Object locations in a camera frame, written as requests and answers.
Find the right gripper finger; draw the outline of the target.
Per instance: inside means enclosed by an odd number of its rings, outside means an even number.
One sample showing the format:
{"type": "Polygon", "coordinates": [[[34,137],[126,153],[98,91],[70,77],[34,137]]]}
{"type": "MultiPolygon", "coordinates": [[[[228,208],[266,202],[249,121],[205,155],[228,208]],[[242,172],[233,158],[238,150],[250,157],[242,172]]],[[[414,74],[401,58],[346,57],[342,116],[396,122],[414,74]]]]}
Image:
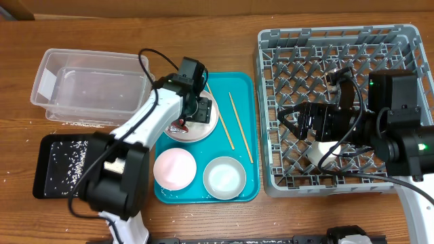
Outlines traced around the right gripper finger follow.
{"type": "Polygon", "coordinates": [[[277,119],[280,122],[283,122],[288,115],[292,115],[294,113],[297,113],[298,116],[302,116],[303,114],[305,114],[304,110],[305,110],[306,104],[307,104],[306,102],[302,102],[300,104],[292,105],[289,108],[286,108],[284,110],[279,111],[277,113],[277,119]]]}
{"type": "Polygon", "coordinates": [[[304,125],[296,125],[288,121],[287,119],[280,119],[280,123],[282,123],[285,127],[287,127],[290,132],[299,140],[305,139],[305,126],[304,125]]]}

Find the white cup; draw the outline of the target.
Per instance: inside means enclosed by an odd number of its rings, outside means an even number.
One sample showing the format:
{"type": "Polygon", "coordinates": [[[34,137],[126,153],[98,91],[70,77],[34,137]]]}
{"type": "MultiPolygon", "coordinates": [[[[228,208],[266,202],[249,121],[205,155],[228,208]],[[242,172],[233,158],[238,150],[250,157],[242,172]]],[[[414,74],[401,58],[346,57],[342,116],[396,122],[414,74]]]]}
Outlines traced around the white cup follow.
{"type": "MultiPolygon", "coordinates": [[[[308,149],[306,153],[307,159],[314,165],[318,166],[320,159],[329,151],[329,149],[335,145],[336,142],[318,142],[314,141],[308,149]]],[[[341,147],[339,146],[334,150],[332,154],[330,154],[325,161],[323,162],[323,166],[327,165],[330,162],[333,162],[337,155],[340,154],[341,147]]]]}

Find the red foil wrapper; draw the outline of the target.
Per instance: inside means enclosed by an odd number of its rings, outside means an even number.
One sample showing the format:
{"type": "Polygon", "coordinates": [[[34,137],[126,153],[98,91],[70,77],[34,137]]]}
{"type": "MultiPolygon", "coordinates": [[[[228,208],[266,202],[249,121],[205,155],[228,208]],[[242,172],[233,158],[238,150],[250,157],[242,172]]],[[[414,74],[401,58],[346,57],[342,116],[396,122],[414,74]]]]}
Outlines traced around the red foil wrapper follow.
{"type": "Polygon", "coordinates": [[[168,131],[170,133],[188,133],[189,129],[186,126],[186,121],[184,119],[178,119],[170,124],[168,131]]]}

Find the pink bowl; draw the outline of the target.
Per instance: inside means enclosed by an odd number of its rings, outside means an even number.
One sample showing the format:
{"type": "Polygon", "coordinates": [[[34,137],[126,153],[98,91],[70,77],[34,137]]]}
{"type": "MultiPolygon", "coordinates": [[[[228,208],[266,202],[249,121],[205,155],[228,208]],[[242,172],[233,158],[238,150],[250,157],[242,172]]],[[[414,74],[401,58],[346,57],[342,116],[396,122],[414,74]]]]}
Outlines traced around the pink bowl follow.
{"type": "Polygon", "coordinates": [[[163,151],[155,160],[155,181],[167,190],[182,190],[195,178],[197,164],[193,155],[182,148],[163,151]]]}

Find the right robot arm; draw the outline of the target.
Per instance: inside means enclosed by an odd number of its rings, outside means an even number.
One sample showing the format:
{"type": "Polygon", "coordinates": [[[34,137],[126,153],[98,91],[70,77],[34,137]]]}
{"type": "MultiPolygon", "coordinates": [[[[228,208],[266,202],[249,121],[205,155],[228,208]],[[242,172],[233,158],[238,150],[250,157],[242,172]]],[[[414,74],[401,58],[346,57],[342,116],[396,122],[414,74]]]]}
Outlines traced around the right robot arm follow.
{"type": "Polygon", "coordinates": [[[367,178],[397,186],[412,243],[433,242],[433,126],[421,124],[418,77],[410,70],[372,71],[368,101],[351,68],[328,72],[336,104],[303,102],[281,110],[279,122],[299,140],[315,130],[317,142],[333,145],[316,159],[318,170],[331,176],[367,178]],[[341,144],[366,147],[386,165],[387,175],[325,169],[323,163],[341,144]]]}

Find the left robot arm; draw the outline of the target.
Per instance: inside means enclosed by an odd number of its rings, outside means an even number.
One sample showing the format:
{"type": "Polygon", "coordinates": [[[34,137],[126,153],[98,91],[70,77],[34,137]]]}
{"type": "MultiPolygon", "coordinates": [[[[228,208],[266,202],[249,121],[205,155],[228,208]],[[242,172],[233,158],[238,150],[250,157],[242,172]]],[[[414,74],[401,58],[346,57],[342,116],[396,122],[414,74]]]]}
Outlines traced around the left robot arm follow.
{"type": "Polygon", "coordinates": [[[149,186],[149,153],[171,123],[210,122],[212,101],[201,96],[208,70],[183,58],[175,73],[151,81],[151,95],[126,123],[109,134],[95,132],[88,141],[84,172],[68,198],[78,196],[96,211],[112,234],[111,243],[147,243],[140,210],[149,186]]]}

